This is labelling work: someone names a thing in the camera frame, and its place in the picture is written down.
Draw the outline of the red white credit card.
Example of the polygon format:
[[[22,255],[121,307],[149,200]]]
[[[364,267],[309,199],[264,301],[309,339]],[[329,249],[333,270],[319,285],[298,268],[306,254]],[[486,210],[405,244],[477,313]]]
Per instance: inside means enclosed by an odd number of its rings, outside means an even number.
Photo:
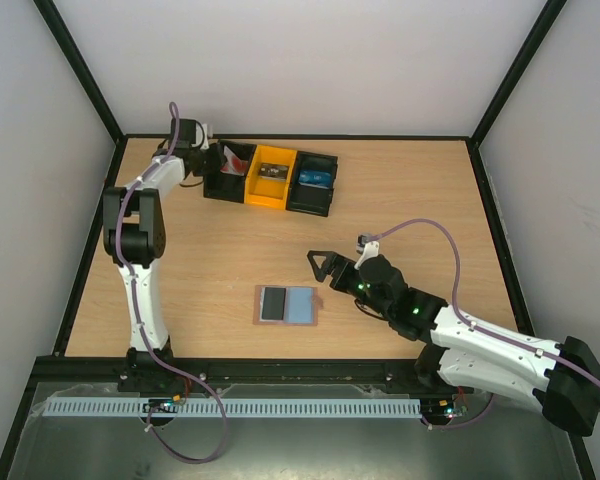
[[[229,172],[224,173],[233,176],[243,177],[248,171],[248,161],[241,159],[228,146],[225,146],[225,153],[228,160]]]

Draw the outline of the light blue credit card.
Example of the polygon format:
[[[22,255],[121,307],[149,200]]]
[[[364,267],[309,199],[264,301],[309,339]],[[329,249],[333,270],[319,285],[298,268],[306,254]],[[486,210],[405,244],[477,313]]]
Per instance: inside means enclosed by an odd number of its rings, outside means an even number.
[[[284,321],[290,325],[314,323],[314,289],[290,287],[286,290]]]

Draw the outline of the dark grey credit card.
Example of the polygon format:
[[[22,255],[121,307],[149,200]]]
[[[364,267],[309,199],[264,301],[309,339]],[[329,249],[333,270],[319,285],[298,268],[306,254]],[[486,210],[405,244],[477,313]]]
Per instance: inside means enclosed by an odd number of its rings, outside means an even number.
[[[264,287],[261,294],[260,319],[262,321],[282,321],[285,314],[286,289]]]

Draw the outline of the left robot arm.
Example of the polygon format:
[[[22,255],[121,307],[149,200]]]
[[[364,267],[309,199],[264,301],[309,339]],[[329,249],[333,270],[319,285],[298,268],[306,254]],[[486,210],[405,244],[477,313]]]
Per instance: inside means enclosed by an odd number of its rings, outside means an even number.
[[[171,120],[169,137],[153,154],[148,166],[122,187],[103,194],[102,237],[122,278],[130,316],[131,335],[127,368],[147,366],[198,384],[203,379],[171,364],[170,336],[164,322],[158,273],[166,249],[162,199],[188,176],[213,170],[206,153],[210,148],[209,126],[194,119]]]

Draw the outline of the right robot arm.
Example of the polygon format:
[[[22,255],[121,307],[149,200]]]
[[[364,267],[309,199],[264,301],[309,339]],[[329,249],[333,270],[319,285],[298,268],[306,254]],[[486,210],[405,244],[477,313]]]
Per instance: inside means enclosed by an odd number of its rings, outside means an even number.
[[[541,413],[567,433],[592,435],[600,414],[600,363],[584,341],[541,339],[481,320],[409,286],[377,251],[352,260],[311,250],[307,258],[317,281],[352,296],[401,337],[424,343],[416,367],[423,389],[483,390]]]

